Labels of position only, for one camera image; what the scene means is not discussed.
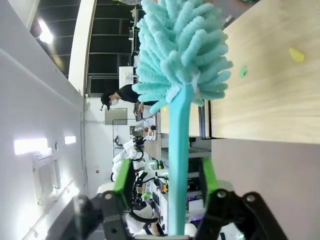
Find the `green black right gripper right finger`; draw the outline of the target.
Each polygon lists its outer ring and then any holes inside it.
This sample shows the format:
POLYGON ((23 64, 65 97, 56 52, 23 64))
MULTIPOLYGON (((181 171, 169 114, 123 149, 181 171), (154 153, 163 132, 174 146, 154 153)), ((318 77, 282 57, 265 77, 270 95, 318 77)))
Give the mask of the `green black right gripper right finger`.
POLYGON ((197 228, 196 240, 217 240, 228 224, 234 224, 246 240, 288 238, 259 193, 251 191, 238 196, 234 191, 219 187, 208 157, 201 159, 199 180, 205 214, 197 228))

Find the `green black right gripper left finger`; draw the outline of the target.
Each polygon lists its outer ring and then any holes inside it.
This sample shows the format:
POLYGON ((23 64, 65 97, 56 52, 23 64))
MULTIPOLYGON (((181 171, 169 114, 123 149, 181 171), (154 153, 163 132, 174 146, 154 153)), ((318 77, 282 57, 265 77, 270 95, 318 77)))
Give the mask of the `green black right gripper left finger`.
POLYGON ((115 182, 102 185, 93 198, 74 198, 75 239, 87 240, 103 227, 106 240, 132 239, 125 218, 130 209, 133 191, 133 161, 123 160, 115 182))

